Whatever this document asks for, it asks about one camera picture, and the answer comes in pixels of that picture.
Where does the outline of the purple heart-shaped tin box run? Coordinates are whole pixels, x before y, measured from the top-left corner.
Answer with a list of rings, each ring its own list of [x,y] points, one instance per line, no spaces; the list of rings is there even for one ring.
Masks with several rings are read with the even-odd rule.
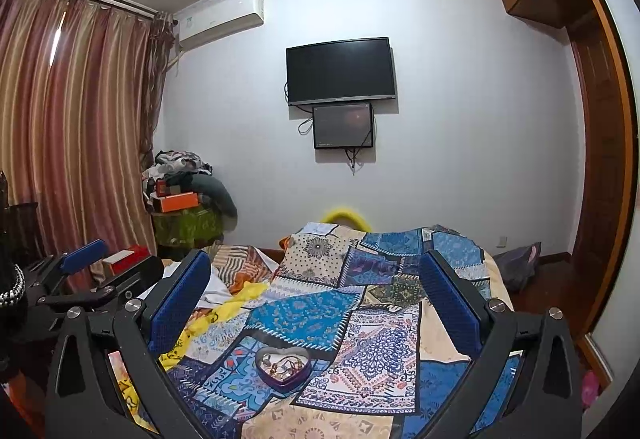
[[[258,376],[279,393],[288,393],[306,381],[312,370],[312,361],[301,347],[262,347],[255,355]]]

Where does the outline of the red and white box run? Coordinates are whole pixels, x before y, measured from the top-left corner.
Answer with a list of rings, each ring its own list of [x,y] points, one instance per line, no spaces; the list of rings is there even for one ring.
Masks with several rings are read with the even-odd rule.
[[[102,259],[107,277],[114,277],[127,271],[132,266],[149,257],[149,248],[142,245],[132,245],[122,251]]]

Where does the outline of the yellow printed cloth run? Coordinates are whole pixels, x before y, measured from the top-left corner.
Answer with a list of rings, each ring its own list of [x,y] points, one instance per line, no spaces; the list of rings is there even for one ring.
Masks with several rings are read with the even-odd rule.
[[[186,356],[189,347],[198,338],[204,336],[209,329],[221,331],[222,344],[224,347],[228,347],[235,337],[235,335],[231,335],[231,332],[239,332],[246,321],[248,311],[244,309],[244,306],[256,300],[269,286],[268,282],[245,282],[238,293],[219,307],[214,309],[195,309],[175,346],[169,352],[160,356],[160,365],[163,369],[168,372],[176,367],[179,361]],[[122,361],[122,355],[119,352],[111,352],[108,355],[108,359],[110,359],[120,394],[124,398],[134,422],[138,426],[156,433],[154,425],[142,416],[143,404],[126,370],[124,361]]]

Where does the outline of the orange box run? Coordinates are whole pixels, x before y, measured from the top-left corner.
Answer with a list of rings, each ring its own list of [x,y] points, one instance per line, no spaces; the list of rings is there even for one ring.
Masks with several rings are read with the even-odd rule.
[[[163,214],[198,207],[198,205],[200,205],[200,198],[194,192],[168,195],[158,199],[158,210]]]

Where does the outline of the green patterned cloth-covered stand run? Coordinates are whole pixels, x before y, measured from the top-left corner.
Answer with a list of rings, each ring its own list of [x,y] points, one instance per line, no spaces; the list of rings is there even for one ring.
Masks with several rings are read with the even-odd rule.
[[[220,240],[224,222],[217,209],[193,207],[152,214],[156,243],[169,248],[206,247]]]

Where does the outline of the pile of clothes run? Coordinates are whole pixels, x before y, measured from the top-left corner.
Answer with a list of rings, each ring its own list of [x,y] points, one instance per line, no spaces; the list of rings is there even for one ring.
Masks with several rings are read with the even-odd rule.
[[[142,192],[147,211],[160,210],[157,185],[165,192],[175,186],[179,193],[195,193],[205,207],[217,209],[224,217],[235,219],[238,210],[224,184],[214,176],[214,168],[198,154],[189,151],[160,151],[154,164],[142,172]]]

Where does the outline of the white crumpled cloth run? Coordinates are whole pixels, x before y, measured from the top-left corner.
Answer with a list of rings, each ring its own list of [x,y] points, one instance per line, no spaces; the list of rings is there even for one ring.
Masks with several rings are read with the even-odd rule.
[[[175,274],[180,263],[166,260],[164,263],[162,279],[167,279],[167,277],[172,277]],[[189,293],[199,295],[194,309],[214,309],[229,301],[232,297],[229,287],[221,280],[218,270],[213,265],[209,265],[209,274],[207,274],[206,282],[203,279],[196,279],[195,282],[191,282],[189,285]],[[155,287],[155,284],[145,289],[142,294],[138,295],[138,298],[145,300],[152,292],[153,287]]]

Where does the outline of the striped orange cloth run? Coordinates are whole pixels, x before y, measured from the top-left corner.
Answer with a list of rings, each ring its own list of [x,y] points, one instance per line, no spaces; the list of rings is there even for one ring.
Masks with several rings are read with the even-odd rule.
[[[270,282],[280,265],[254,246],[220,246],[212,265],[231,294],[238,293],[245,283]]]

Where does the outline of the striped red curtain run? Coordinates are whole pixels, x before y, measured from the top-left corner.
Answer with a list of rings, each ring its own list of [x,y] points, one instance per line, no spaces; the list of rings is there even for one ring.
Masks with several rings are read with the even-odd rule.
[[[1,0],[1,168],[48,253],[154,247],[142,174],[173,43],[166,13]]]

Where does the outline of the blue patchwork bedspread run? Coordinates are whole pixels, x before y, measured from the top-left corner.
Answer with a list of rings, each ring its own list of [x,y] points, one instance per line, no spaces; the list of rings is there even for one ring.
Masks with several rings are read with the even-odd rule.
[[[228,347],[209,329],[168,375],[214,438],[414,438],[471,364],[420,283],[438,251],[485,298],[509,294],[495,259],[432,225],[364,233],[311,223],[290,235],[270,286]],[[262,347],[301,347],[306,381],[279,393],[258,376]]]

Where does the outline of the yellow plastic chair back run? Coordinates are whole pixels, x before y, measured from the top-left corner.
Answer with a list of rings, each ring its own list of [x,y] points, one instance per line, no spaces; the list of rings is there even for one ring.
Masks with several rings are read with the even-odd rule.
[[[371,225],[361,214],[348,207],[337,207],[329,210],[321,219],[322,223],[335,223],[336,225],[347,225],[356,231],[364,233],[371,232]]]

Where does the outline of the white air conditioner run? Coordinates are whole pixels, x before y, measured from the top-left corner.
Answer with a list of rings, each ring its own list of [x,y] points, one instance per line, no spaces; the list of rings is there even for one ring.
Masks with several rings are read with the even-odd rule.
[[[264,0],[224,0],[179,21],[179,47],[190,51],[262,24]]]

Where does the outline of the brown wooden door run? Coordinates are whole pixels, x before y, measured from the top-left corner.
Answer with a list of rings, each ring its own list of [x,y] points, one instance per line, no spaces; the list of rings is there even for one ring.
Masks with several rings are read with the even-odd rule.
[[[596,12],[570,25],[585,125],[585,179],[575,277],[565,313],[576,338],[591,331],[615,280],[628,237],[634,124],[627,73],[612,27]]]

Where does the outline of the small black wall monitor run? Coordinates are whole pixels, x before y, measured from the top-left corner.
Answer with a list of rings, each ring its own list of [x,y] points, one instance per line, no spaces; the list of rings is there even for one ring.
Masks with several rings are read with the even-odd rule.
[[[342,103],[312,109],[316,150],[358,150],[374,142],[374,116],[370,103]]]

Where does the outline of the black wall television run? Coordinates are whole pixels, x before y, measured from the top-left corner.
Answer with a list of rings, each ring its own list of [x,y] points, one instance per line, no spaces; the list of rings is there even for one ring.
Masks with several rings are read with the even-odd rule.
[[[286,99],[291,106],[396,96],[387,37],[336,40],[285,50]]]

